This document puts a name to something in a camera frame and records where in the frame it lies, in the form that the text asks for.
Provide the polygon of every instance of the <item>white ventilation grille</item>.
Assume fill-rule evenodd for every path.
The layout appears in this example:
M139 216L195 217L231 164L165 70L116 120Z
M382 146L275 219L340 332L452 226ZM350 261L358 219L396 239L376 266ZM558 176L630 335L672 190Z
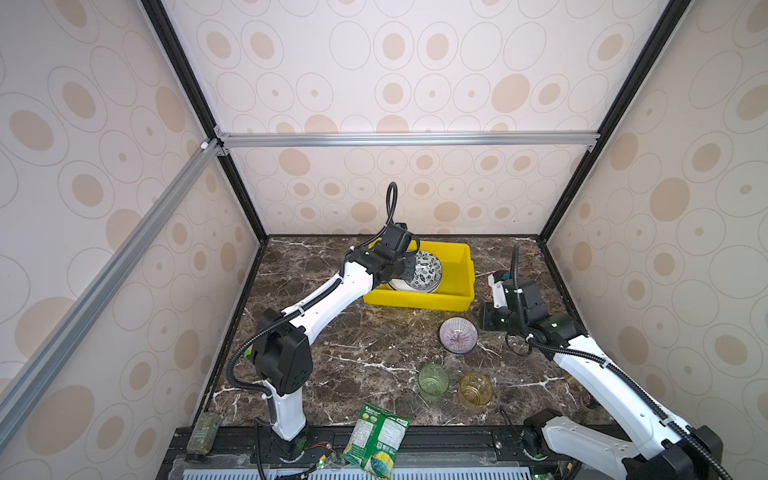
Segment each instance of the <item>white ventilation grille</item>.
M301 472L297 469L270 470L268 480L278 475ZM374 477L345 468L338 472L316 472L310 480L372 480ZM184 480L260 480L255 469L187 470ZM526 467L467 467L467 468L396 468L392 480L531 480Z

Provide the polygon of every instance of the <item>yellow bin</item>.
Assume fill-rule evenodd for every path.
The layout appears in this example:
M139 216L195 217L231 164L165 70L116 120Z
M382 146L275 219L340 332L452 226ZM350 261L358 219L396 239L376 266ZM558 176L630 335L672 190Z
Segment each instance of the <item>yellow bin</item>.
M410 248L416 248L416 243L411 242ZM421 250L435 255L442 263L442 282L435 292L397 292L389 285L379 285L363 297L365 302L370 305L466 312L475 299L475 264L469 256L469 245L422 241Z

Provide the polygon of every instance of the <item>green snack bag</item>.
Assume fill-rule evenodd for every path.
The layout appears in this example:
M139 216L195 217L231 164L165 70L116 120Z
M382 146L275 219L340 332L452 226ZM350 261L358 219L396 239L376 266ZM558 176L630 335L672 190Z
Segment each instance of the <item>green snack bag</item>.
M395 468L397 449L410 424L411 419L398 417L366 402L342 457L365 472L389 480Z

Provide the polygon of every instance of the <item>silver metal bar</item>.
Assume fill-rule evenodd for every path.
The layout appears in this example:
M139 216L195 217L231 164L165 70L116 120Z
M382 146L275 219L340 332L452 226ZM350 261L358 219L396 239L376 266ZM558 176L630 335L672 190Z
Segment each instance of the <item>silver metal bar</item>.
M203 142L201 147L205 148L198 149L187 162L123 246L101 269L88 290L70 308L47 343L27 362L9 388L10 391L0 401L0 452L22 426L27 415L165 227L210 160L221 152L215 140Z
M226 148L375 147L404 145L594 145L596 131L478 131L405 134L226 134Z

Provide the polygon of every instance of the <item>food packet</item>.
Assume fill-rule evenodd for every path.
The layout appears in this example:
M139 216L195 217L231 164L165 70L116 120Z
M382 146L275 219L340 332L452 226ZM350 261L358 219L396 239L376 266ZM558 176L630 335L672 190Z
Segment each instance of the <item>food packet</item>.
M398 417L366 402L342 457L368 473L389 480L397 450L411 419Z

